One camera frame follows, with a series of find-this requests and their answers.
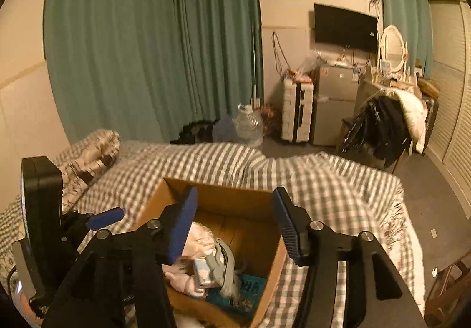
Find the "small grey refrigerator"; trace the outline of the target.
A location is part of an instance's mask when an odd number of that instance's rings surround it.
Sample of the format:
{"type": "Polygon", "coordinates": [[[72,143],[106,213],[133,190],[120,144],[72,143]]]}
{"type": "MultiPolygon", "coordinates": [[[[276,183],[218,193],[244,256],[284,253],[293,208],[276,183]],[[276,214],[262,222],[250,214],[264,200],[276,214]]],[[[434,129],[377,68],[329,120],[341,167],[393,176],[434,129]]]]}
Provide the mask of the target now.
{"type": "Polygon", "coordinates": [[[321,65],[316,68],[312,143],[335,146],[342,119],[352,117],[358,92],[353,69],[321,65]]]}

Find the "white cloth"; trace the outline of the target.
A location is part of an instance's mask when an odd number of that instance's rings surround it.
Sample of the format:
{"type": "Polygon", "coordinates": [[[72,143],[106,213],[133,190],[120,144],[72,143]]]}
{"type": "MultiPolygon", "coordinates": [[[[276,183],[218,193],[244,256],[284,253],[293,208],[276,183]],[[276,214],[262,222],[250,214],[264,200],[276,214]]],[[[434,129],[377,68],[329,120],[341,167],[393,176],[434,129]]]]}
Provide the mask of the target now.
{"type": "Polygon", "coordinates": [[[215,237],[212,231],[200,223],[193,222],[190,227],[181,256],[172,265],[163,265],[165,279],[170,286],[181,294],[203,298],[206,293],[189,269],[196,259],[205,259],[215,253],[215,237]]]}

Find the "large green curtain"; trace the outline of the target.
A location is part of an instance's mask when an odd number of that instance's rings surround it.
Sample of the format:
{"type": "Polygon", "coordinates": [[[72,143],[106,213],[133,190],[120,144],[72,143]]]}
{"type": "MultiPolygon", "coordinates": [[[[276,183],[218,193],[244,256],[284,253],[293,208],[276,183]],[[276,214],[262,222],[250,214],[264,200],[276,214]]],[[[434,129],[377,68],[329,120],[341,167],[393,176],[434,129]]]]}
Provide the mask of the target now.
{"type": "Polygon", "coordinates": [[[45,0],[43,40],[72,142],[167,142],[263,98],[259,0],[45,0]]]}

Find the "brown cardboard box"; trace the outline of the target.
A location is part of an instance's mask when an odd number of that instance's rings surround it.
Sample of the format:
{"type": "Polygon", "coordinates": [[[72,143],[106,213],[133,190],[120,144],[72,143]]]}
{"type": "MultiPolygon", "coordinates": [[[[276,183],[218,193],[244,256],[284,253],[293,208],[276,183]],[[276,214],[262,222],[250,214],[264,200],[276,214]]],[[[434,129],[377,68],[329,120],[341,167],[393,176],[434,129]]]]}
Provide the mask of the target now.
{"type": "Polygon", "coordinates": [[[176,203],[188,186],[198,192],[195,221],[210,228],[233,252],[236,264],[245,264],[245,273],[265,278],[267,283],[259,305],[251,318],[224,311],[201,299],[183,295],[167,287],[170,303],[179,312],[217,327],[258,327],[276,293],[287,256],[272,208],[272,193],[249,188],[164,178],[144,208],[138,213],[134,228],[158,218],[164,208],[176,203]]]}

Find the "white oval vanity mirror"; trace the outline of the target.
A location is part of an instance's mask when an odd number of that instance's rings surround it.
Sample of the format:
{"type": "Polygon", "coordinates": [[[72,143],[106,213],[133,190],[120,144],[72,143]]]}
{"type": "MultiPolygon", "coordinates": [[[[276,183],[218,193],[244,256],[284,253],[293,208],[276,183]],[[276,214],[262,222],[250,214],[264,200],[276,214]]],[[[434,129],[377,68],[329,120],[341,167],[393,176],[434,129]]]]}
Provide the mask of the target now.
{"type": "Polygon", "coordinates": [[[378,44],[378,67],[387,74],[398,74],[406,67],[407,42],[394,25],[387,26],[378,44]]]}

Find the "black wall television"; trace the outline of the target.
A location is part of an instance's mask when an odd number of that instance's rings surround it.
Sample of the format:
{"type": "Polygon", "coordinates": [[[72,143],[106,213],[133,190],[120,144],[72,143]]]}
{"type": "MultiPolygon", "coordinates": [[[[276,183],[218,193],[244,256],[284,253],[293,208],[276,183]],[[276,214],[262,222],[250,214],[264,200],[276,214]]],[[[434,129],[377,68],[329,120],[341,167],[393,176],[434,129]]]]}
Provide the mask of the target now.
{"type": "Polygon", "coordinates": [[[375,54],[378,45],[376,17],[341,7],[314,4],[314,39],[375,54]]]}

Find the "white suitcase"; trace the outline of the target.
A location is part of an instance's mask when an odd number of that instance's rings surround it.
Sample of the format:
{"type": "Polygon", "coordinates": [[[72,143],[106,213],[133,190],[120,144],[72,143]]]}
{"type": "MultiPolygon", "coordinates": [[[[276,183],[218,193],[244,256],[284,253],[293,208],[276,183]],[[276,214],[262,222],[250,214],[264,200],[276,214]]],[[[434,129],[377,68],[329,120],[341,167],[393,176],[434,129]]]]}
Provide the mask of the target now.
{"type": "Polygon", "coordinates": [[[281,138],[291,143],[310,140],[314,102],[312,82],[283,81],[283,111],[281,138]]]}

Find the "teal pill blister card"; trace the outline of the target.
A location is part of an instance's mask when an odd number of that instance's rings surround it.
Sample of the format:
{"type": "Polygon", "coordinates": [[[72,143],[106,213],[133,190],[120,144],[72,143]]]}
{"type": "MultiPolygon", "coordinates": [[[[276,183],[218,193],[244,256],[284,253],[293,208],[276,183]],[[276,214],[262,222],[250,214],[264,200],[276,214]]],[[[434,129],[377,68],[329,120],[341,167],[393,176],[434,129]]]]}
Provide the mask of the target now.
{"type": "Polygon", "coordinates": [[[236,301],[224,298],[220,290],[212,288],[208,291],[206,302],[218,306],[223,310],[229,310],[245,317],[252,318],[259,306],[267,280],[253,275],[241,274],[238,276],[239,297],[236,301]]]}

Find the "white wardrobe sliding doors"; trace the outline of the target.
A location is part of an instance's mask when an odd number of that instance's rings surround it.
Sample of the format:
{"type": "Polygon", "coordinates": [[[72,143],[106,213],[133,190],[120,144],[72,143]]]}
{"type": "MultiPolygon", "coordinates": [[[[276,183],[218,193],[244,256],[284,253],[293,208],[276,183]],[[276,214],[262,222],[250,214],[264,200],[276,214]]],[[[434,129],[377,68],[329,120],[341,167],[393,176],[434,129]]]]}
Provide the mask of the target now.
{"type": "Polygon", "coordinates": [[[470,218],[470,5],[429,0],[439,109],[429,156],[470,218]]]}

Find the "wooden chair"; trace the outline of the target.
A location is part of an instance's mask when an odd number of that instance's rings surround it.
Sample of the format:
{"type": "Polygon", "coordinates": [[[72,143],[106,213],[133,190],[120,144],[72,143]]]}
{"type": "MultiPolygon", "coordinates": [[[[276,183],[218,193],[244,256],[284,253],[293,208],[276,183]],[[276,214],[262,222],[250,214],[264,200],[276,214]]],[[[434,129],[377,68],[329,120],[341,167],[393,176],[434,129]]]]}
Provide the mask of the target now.
{"type": "Polygon", "coordinates": [[[428,327],[471,327],[470,251],[437,272],[424,319],[428,327]]]}

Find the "large clear water jug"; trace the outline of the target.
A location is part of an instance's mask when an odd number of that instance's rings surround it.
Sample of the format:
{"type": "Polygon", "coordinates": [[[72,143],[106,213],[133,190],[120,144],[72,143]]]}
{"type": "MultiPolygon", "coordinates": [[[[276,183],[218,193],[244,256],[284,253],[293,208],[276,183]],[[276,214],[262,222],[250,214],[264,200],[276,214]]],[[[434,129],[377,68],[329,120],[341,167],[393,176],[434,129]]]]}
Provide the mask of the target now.
{"type": "Polygon", "coordinates": [[[263,119],[252,105],[238,105],[238,113],[233,120],[237,141],[257,148],[263,143],[263,119]]]}

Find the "narrow green curtain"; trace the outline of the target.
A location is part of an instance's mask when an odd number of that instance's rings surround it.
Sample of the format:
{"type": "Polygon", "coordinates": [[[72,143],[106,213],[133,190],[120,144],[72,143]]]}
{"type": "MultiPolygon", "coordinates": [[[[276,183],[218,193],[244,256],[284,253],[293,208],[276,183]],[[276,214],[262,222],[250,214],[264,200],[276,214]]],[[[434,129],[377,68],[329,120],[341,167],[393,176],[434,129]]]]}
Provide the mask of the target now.
{"type": "Polygon", "coordinates": [[[433,68],[433,39],[428,0],[382,0],[383,23],[394,25],[408,43],[408,66],[422,64],[422,75],[428,78],[433,68]]]}

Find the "blue white tissue pack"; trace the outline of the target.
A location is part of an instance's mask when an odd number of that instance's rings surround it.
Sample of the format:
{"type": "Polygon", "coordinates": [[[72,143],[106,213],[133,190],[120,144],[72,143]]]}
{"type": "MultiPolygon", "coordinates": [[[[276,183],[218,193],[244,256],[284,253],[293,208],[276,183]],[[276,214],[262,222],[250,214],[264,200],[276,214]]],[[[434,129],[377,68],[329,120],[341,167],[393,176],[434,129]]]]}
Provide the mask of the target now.
{"type": "Polygon", "coordinates": [[[196,282],[199,288],[214,288],[217,286],[213,276],[212,269],[206,259],[198,258],[193,260],[193,268],[196,282]]]}

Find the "chair with dark clothes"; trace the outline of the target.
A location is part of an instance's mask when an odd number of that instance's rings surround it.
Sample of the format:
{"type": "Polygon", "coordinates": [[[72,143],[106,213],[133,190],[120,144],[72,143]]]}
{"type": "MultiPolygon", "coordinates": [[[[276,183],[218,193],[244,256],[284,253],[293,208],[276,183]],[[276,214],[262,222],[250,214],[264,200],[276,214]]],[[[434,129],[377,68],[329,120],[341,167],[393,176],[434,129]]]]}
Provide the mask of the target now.
{"type": "Polygon", "coordinates": [[[370,167],[394,173],[403,157],[425,151],[428,114],[426,102],[411,92],[379,90],[342,120],[336,153],[365,154],[370,167]]]}

